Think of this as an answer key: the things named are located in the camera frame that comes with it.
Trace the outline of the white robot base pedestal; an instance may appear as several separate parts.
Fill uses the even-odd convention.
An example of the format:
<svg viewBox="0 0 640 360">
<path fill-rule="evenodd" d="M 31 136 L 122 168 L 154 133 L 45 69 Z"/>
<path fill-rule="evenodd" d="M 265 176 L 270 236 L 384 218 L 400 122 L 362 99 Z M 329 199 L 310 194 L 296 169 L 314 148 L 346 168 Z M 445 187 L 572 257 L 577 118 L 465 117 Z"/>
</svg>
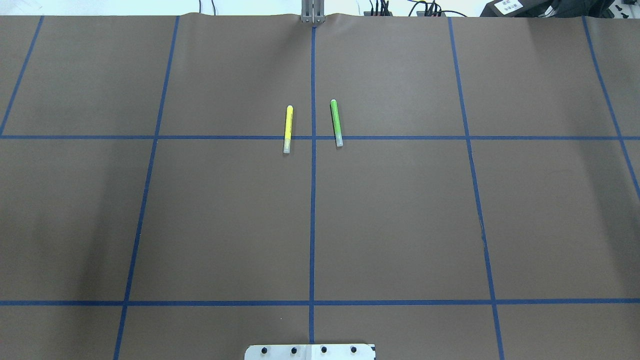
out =
<svg viewBox="0 0 640 360">
<path fill-rule="evenodd" d="M 247 347 L 245 360 L 375 360 L 373 344 L 256 344 Z"/>
</svg>

